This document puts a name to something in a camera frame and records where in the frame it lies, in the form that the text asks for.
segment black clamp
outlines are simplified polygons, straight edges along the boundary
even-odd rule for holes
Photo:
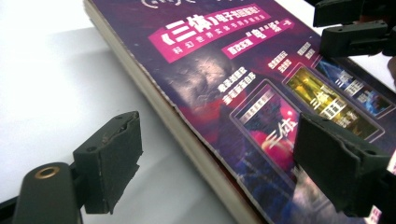
[[[87,214],[113,213],[142,155],[137,112],[111,119],[73,152],[69,166],[39,166],[23,179],[20,196],[0,205],[0,223],[82,223]]]

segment book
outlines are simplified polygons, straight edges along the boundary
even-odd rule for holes
[[[365,223],[295,169],[301,112],[391,155],[396,96],[273,0],[85,0],[88,15],[240,223]]]

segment book cover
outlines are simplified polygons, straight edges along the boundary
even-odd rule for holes
[[[90,0],[130,57],[271,223],[364,223],[294,169],[300,112],[389,155],[396,97],[273,0]]]

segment clamp jaw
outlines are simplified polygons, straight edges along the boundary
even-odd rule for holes
[[[368,217],[375,205],[382,223],[396,223],[396,175],[390,156],[334,122],[301,114],[294,159],[337,212]]]
[[[323,30],[319,49],[322,55],[347,57],[382,51],[386,56],[396,56],[396,1],[307,1],[315,5],[314,26],[343,24]],[[376,21],[361,22],[363,18]]]
[[[114,211],[142,155],[137,112],[111,119],[73,152],[74,162],[39,166],[23,179],[18,198],[0,204],[0,223],[82,223]]]

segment white table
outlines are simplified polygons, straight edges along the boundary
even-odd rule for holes
[[[307,4],[279,2],[289,2],[289,10],[311,23]],[[385,57],[356,59],[394,89]],[[73,150],[96,130],[133,110],[141,117],[141,168],[113,216],[87,216],[82,209],[84,222],[234,223],[80,1],[0,1],[0,202],[19,194],[30,170],[71,163]]]

